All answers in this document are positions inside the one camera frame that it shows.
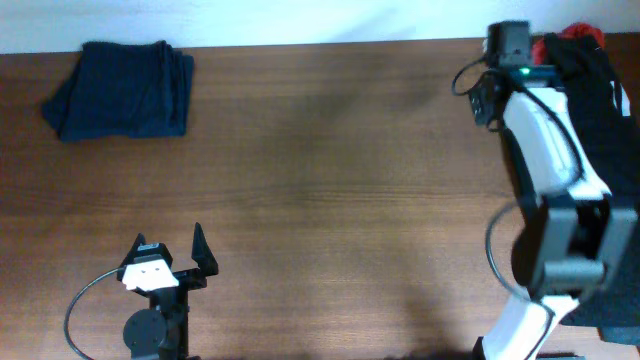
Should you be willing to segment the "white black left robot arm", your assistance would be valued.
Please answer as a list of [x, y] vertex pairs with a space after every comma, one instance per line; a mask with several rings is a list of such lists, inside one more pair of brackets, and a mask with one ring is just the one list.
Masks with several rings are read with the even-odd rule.
[[123, 341], [134, 360], [187, 360], [189, 354], [189, 293], [207, 287], [219, 273], [200, 223], [194, 225], [191, 248], [194, 268], [173, 271], [173, 258], [163, 243], [148, 243], [138, 235], [123, 259], [117, 280], [149, 302], [123, 328]]

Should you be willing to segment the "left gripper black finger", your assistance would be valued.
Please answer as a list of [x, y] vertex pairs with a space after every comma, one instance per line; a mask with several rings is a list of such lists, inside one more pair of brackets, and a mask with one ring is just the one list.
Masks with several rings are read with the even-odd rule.
[[131, 246], [130, 250], [126, 254], [125, 258], [123, 259], [122, 264], [123, 265], [131, 264], [138, 255], [139, 247], [145, 244], [146, 244], [146, 239], [144, 235], [142, 233], [139, 233], [135, 238], [134, 243]]
[[206, 242], [204, 230], [200, 223], [194, 225], [191, 258], [196, 262], [201, 273], [205, 276], [219, 274], [219, 265]]

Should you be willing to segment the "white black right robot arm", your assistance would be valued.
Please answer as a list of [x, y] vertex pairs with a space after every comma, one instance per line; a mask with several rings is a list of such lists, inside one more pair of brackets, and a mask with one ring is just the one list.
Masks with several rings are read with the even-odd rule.
[[558, 325], [639, 342], [639, 127], [602, 43], [570, 28], [533, 41], [525, 21], [488, 29], [486, 70], [468, 90], [500, 135], [524, 227], [509, 300], [476, 359], [537, 359]]

